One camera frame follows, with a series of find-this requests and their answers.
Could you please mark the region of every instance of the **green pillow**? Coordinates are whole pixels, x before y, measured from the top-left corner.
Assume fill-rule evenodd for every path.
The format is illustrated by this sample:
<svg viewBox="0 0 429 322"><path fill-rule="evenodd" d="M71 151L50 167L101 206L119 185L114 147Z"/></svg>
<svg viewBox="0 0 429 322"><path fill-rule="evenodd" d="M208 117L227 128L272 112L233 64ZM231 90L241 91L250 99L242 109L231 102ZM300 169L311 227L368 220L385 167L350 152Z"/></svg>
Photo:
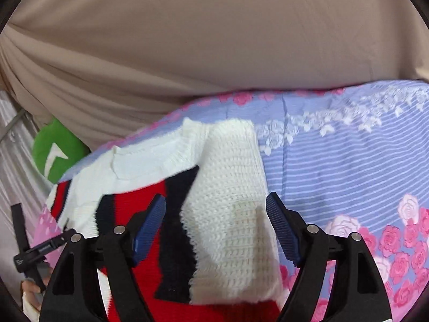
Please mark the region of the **green pillow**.
<svg viewBox="0 0 429 322"><path fill-rule="evenodd" d="M43 127L34 139L33 159L36 167L54 184L89 153L89 148L56 118Z"/></svg>

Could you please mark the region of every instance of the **black tool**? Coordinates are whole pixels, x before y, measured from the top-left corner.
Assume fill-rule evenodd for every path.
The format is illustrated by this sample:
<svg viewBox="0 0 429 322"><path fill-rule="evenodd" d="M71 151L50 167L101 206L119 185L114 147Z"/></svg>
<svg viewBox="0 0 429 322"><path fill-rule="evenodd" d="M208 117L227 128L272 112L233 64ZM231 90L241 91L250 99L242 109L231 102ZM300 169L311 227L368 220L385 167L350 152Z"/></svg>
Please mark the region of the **black tool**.
<svg viewBox="0 0 429 322"><path fill-rule="evenodd" d="M278 322L311 321L328 260L336 260L336 266L322 322L392 321L383 281L359 233L339 237L307 225L276 193L268 195L266 207L286 257L300 268Z"/></svg>
<svg viewBox="0 0 429 322"><path fill-rule="evenodd" d="M49 264L45 262L45 255L64 245L76 231L73 229L67 230L61 235L55 236L31 248L25 230L25 219L21 204L13 205L11 210L13 228L19 248L19 254L13 257L16 270L19 273L24 273L25 277L33 280L40 287L41 293L43 293L46 287L42 277L46 276L46 271L49 267Z"/></svg>
<svg viewBox="0 0 429 322"><path fill-rule="evenodd" d="M102 266L121 321L153 322L131 268L146 259L165 211L165 198L156 195L126 226L93 238L74 234L55 266L40 322L107 322L97 275Z"/></svg>

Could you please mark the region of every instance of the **beige backdrop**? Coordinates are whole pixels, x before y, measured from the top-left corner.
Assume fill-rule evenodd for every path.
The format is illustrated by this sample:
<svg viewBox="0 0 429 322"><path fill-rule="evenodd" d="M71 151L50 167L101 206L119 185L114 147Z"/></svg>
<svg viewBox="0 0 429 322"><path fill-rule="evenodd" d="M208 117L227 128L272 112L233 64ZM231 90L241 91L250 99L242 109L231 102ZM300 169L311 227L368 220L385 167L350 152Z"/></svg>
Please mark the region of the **beige backdrop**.
<svg viewBox="0 0 429 322"><path fill-rule="evenodd" d="M0 68L94 149L191 96L429 79L429 32L409 0L23 0Z"/></svg>

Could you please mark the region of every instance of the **red stripe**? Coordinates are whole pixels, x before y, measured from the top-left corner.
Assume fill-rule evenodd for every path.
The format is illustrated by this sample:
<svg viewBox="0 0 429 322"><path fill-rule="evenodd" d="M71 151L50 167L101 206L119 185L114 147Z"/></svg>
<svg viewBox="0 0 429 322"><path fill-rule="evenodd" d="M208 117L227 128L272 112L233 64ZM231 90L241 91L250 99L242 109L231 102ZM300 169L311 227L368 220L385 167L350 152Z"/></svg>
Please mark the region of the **red stripe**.
<svg viewBox="0 0 429 322"><path fill-rule="evenodd" d="M68 189L69 183L70 181L64 181L63 183L59 183L57 187L54 205L51 208L51 214L57 221L66 203L66 190Z"/></svg>

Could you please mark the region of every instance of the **white arrow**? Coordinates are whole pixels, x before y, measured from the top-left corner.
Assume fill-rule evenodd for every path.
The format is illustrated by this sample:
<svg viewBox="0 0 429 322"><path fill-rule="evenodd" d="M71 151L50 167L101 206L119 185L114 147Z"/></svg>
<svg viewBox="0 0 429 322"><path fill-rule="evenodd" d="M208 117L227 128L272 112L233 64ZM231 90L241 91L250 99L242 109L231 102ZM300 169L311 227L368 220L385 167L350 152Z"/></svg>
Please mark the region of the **white arrow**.
<svg viewBox="0 0 429 322"><path fill-rule="evenodd" d="M47 178L49 175L49 172L51 172L52 165L54 164L54 161L56 158L63 158L65 160L69 159L69 157L65 153L63 153L60 147L56 143L53 143L51 146L51 150L48 153L48 158L46 159L45 173L44 173L45 178Z"/></svg>

